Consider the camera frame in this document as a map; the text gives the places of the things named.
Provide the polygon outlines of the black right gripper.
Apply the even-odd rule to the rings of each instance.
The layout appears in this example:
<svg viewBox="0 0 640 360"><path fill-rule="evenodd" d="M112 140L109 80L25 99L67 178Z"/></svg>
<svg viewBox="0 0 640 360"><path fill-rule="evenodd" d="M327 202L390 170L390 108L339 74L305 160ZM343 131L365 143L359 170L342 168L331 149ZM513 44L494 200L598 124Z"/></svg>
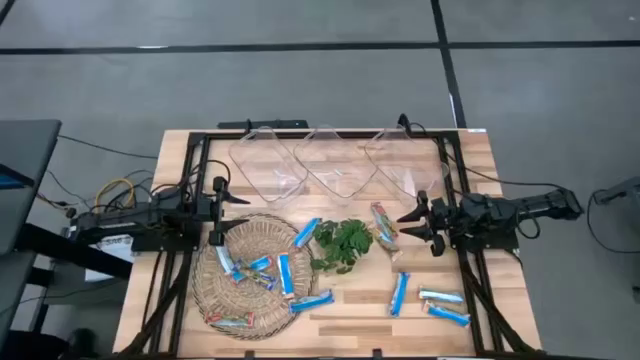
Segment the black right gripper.
<svg viewBox="0 0 640 360"><path fill-rule="evenodd" d="M447 247L460 249L463 232L456 207L447 205L442 198L429 200L424 190L418 192L417 202L416 207L398 218L397 222L417 222L423 218L424 224L402 228L400 232L431 242L430 250L434 257L442 256Z"/></svg>

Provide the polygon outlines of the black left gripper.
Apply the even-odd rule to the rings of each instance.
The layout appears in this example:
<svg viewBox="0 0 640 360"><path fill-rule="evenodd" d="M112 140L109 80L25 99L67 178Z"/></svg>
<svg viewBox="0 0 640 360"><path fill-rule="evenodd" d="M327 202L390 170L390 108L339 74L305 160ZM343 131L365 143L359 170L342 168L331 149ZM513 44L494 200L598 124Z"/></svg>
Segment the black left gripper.
<svg viewBox="0 0 640 360"><path fill-rule="evenodd" d="M209 232L208 243L211 246L223 246L225 233L232 228L248 222L248 219L224 220L224 204L249 204L249 201L233 196L229 192L229 181L223 176L213 179L213 193L199 193L195 197L196 214L200 221L212 222L213 229Z"/></svg>

